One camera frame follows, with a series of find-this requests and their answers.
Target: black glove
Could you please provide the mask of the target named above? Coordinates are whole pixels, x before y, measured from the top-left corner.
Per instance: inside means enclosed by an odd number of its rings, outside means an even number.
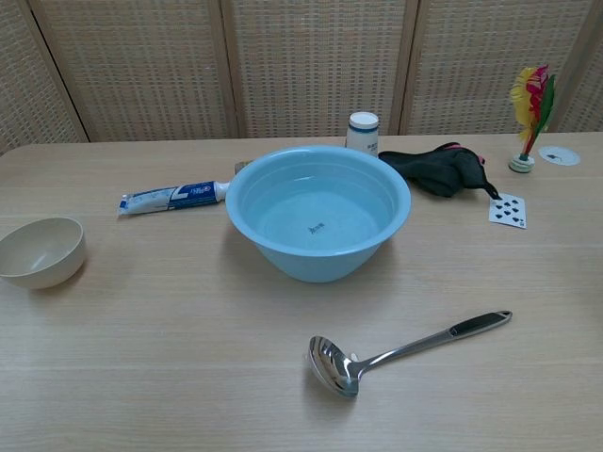
[[[486,179],[480,158],[459,143],[446,143],[429,153],[379,153],[404,179],[415,182],[437,196],[450,198],[461,188],[483,188],[499,200]]]

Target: light blue bowl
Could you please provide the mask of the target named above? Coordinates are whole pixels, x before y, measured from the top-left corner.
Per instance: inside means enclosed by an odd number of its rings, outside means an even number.
[[[245,167],[226,195],[235,227],[287,275],[310,283],[343,278],[404,223],[404,180],[372,155],[304,146]]]

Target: blue and white toothpaste tube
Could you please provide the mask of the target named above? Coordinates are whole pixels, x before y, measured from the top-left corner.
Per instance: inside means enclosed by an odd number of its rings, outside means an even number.
[[[230,183],[200,182],[188,186],[168,186],[157,190],[129,193],[122,196],[120,215],[148,214],[197,205],[214,204],[226,196]]]

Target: woven screen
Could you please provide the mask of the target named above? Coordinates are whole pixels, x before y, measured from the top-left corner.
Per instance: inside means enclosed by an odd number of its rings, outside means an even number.
[[[15,0],[0,0],[0,154],[29,143],[79,141]]]
[[[351,112],[387,127],[403,0],[228,0],[249,137],[345,135]]]
[[[40,4],[93,140],[227,137],[205,1]]]
[[[560,132],[603,132],[603,42],[563,116]]]
[[[402,132],[512,133],[509,90],[525,66],[558,73],[590,0],[432,0]]]

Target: paper circle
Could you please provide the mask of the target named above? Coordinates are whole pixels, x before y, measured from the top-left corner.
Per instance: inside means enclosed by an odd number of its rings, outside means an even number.
[[[577,153],[559,146],[545,146],[538,150],[538,154],[547,162],[564,167],[572,167],[580,163],[580,156]]]

